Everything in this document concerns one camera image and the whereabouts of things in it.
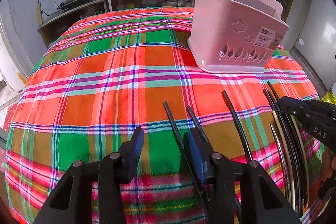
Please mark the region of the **person's right hand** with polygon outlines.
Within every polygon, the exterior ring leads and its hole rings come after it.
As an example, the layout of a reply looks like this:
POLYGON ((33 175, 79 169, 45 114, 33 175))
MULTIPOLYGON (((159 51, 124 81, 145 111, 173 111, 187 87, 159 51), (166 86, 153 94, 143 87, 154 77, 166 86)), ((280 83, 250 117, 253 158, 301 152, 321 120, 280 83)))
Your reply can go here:
POLYGON ((330 151, 330 149, 325 147, 321 163, 321 181, 325 182, 328 178, 331 178, 334 170, 336 170, 335 155, 330 151))

